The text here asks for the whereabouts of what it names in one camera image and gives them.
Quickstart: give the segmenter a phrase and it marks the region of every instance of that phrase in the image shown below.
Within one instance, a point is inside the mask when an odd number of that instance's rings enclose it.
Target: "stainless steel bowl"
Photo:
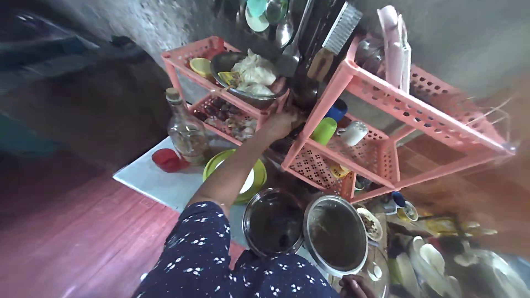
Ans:
[[[362,219],[335,195],[311,202],[304,214],[304,244],[316,263],[334,276],[358,273],[368,255]]]
[[[247,54],[242,52],[223,52],[221,54],[217,54],[213,57],[210,63],[210,70],[212,76],[223,87],[228,87],[228,84],[225,81],[221,80],[217,73],[231,71],[232,67],[234,67],[236,63],[246,57]],[[284,95],[285,92],[287,92],[287,84],[285,83],[285,78],[277,78],[274,84],[270,87],[270,89],[272,92],[275,92],[274,95],[256,96],[248,92],[237,90],[236,88],[230,88],[228,89],[228,91],[258,109],[266,109],[274,102],[276,98]]]
[[[243,215],[243,233],[258,256],[296,253],[303,243],[304,211],[291,194],[268,188],[252,199]]]

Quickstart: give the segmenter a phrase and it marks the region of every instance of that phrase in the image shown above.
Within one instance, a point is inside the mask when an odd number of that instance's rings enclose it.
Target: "dish rack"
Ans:
[[[322,191],[334,192],[353,203],[515,154],[515,149],[497,133],[493,124],[484,117],[484,112],[472,101],[466,100],[469,97],[459,89],[413,65],[411,89],[432,104],[429,105],[359,67],[354,62],[358,40],[356,38],[351,43],[346,58],[333,74],[304,129],[289,149],[281,164],[284,170]],[[334,136],[326,146],[311,140],[311,133],[344,90],[407,125],[391,136],[367,125],[368,134],[356,146],[348,146],[338,136]],[[345,118],[346,122],[339,123],[339,127],[347,126],[352,120],[362,121],[348,113]],[[416,129],[465,153],[465,156],[401,180],[396,144]],[[352,173],[347,176],[349,180],[332,176],[326,162],[338,163],[351,170]],[[354,197],[353,172],[382,186]]]
[[[167,75],[169,76],[173,87],[179,90],[180,94],[183,94],[183,92],[182,86],[180,85],[180,81],[177,76],[177,71],[180,75],[189,78],[193,82],[210,91],[207,96],[189,107],[191,112],[194,112],[194,110],[202,110],[205,105],[211,103],[211,100],[220,97],[238,107],[242,111],[242,117],[252,117],[256,119],[257,129],[259,129],[270,116],[272,111],[282,110],[285,101],[289,96],[289,91],[277,98],[274,103],[271,104],[271,106],[266,110],[260,110],[229,93],[213,78],[204,78],[194,72],[190,67],[190,60],[193,58],[206,58],[211,60],[217,54],[227,51],[240,52],[238,49],[234,48],[220,37],[212,36],[203,40],[192,42],[177,49],[163,52],[162,59],[164,60]],[[205,127],[210,131],[215,132],[219,136],[233,142],[234,144],[241,145],[240,141],[236,140],[230,135],[229,128],[222,124],[221,121],[216,121],[215,127],[205,123]]]

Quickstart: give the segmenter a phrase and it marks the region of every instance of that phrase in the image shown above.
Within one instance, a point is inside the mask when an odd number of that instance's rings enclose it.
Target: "sleeve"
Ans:
[[[229,284],[229,247],[230,226],[221,208],[209,201],[189,206],[132,298],[222,296]]]

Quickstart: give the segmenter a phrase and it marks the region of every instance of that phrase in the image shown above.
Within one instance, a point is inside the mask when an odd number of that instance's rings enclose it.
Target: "plastic bag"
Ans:
[[[232,67],[233,72],[239,72],[240,80],[245,83],[256,83],[269,86],[276,80],[274,65],[250,49],[248,56]]]
[[[274,92],[270,91],[269,88],[262,84],[256,84],[256,83],[248,83],[243,82],[240,83],[237,87],[238,90],[251,93],[253,95],[257,96],[269,96],[274,95]]]

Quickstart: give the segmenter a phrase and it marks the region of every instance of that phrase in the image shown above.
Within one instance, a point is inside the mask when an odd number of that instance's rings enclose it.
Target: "cork stopper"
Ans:
[[[181,102],[182,99],[180,98],[180,93],[175,88],[167,88],[166,89],[166,99],[169,102]]]

